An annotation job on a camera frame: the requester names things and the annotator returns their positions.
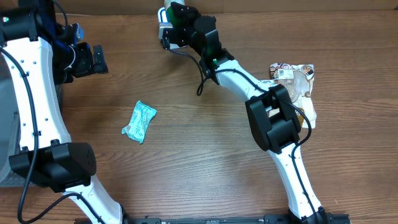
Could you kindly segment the teal tissue pack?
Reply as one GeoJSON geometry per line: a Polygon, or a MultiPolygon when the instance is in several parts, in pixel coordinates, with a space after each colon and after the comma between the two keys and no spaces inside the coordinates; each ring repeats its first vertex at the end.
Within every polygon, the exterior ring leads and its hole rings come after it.
{"type": "Polygon", "coordinates": [[[157,110],[138,101],[133,109],[129,124],[122,128],[121,134],[142,144],[145,140],[149,123],[157,114],[157,110]]]}

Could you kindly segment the brown white snack pouch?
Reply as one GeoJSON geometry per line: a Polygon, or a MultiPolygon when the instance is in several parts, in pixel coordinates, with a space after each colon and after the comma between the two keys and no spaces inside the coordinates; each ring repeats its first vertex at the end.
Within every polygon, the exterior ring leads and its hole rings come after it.
{"type": "Polygon", "coordinates": [[[314,65],[273,63],[269,74],[275,84],[281,84],[287,89],[292,103],[305,114],[311,127],[315,128],[317,114],[311,99],[315,79],[314,65]]]}

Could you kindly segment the green capped bottle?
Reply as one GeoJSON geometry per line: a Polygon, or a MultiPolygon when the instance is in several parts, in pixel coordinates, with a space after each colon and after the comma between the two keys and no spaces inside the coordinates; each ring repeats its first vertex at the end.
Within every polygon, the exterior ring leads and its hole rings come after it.
{"type": "Polygon", "coordinates": [[[181,7],[177,6],[177,9],[174,11],[172,7],[172,3],[177,3],[179,5],[185,5],[184,0],[165,0],[164,6],[166,10],[167,20],[173,25],[173,28],[181,28],[188,24],[187,20],[183,17],[178,17],[177,14],[181,11],[181,7]]]}

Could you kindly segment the small teal carton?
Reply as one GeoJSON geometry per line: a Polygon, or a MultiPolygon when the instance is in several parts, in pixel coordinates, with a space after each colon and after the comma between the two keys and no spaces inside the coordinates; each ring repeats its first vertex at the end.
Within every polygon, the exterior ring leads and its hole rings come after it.
{"type": "Polygon", "coordinates": [[[276,86],[276,82],[274,80],[261,80],[262,83],[269,86],[276,86]]]}

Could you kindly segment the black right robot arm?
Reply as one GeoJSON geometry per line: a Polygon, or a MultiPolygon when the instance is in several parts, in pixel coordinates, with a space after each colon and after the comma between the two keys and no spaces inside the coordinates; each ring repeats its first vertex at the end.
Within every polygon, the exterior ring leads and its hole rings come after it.
{"type": "Polygon", "coordinates": [[[257,145],[273,158],[285,187],[291,223],[328,223],[325,209],[315,195],[305,170],[299,138],[301,124],[295,106],[283,85],[266,86],[245,71],[221,45],[216,18],[203,16],[184,1],[165,1],[165,16],[171,26],[161,33],[164,48],[189,46],[199,56],[196,65],[201,83],[213,80],[245,102],[249,126],[257,145]]]}

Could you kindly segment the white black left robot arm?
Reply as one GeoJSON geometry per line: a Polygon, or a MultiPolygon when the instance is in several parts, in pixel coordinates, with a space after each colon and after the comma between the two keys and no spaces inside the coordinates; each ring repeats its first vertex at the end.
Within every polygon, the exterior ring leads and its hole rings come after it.
{"type": "Polygon", "coordinates": [[[60,24],[56,1],[19,1],[1,13],[1,53],[11,73],[20,119],[20,153],[9,157],[27,184],[50,188],[74,201],[92,223],[123,223],[122,206],[96,175],[86,142],[73,142],[56,87],[107,73],[103,48],[83,41],[79,24],[60,24]]]}

